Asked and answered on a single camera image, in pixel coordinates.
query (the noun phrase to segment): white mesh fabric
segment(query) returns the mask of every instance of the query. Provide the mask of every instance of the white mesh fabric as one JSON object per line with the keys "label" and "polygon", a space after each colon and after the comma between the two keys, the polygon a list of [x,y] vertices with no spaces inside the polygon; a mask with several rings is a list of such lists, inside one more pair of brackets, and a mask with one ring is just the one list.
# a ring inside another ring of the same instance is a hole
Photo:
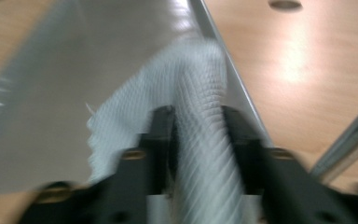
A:
{"label": "white mesh fabric", "polygon": [[137,146],[151,111],[173,105],[180,141],[176,220],[241,223],[241,182],[220,107],[226,84],[224,54],[212,40],[191,39],[167,47],[89,120],[91,180],[111,175],[123,149]]}

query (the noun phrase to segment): metal screw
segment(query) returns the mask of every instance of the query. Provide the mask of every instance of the metal screw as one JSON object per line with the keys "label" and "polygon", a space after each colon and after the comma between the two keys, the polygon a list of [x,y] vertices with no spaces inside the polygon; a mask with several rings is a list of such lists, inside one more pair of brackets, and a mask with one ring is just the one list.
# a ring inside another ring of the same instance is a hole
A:
{"label": "metal screw", "polygon": [[66,201],[72,195],[72,191],[65,188],[46,189],[42,191],[35,203],[60,203]]}
{"label": "metal screw", "polygon": [[278,160],[293,160],[294,157],[292,156],[292,154],[290,154],[287,151],[284,150],[280,150],[280,149],[272,149],[271,150],[271,155]]}
{"label": "metal screw", "polygon": [[143,151],[127,151],[124,153],[122,160],[125,161],[134,161],[134,160],[140,160],[146,156],[146,153]]}

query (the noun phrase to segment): wooden table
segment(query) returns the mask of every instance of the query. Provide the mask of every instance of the wooden table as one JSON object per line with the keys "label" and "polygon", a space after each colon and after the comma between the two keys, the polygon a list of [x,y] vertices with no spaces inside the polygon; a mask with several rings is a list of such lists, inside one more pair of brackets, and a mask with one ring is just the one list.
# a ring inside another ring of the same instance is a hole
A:
{"label": "wooden table", "polygon": [[[0,0],[0,69],[53,0]],[[358,114],[358,1],[206,0],[267,129],[311,167]],[[333,186],[352,189],[358,162]],[[0,195],[0,223],[26,193]]]}

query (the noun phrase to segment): metal rod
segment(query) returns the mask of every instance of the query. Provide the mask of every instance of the metal rod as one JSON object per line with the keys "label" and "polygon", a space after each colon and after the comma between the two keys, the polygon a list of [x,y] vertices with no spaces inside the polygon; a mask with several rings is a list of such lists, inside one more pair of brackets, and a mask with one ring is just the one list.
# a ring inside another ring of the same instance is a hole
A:
{"label": "metal rod", "polygon": [[316,162],[311,174],[327,184],[358,160],[358,117]]}

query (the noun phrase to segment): metal bar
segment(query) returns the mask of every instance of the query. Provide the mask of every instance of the metal bar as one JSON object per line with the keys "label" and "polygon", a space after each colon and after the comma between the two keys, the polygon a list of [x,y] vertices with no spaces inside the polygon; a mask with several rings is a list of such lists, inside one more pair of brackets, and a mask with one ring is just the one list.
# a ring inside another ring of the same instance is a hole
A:
{"label": "metal bar", "polygon": [[249,122],[260,134],[264,146],[273,147],[272,139],[270,138],[263,121],[259,117],[245,85],[243,85],[241,76],[235,67],[234,61],[228,52],[219,30],[214,24],[211,13],[209,12],[204,0],[192,0],[190,1],[190,5],[194,11],[194,17],[200,26],[202,35],[215,39],[226,54],[227,85],[229,86],[229,91],[227,91],[223,104],[240,110],[240,112],[248,118]]}
{"label": "metal bar", "polygon": [[311,174],[327,184],[358,160],[358,117],[317,161]]}

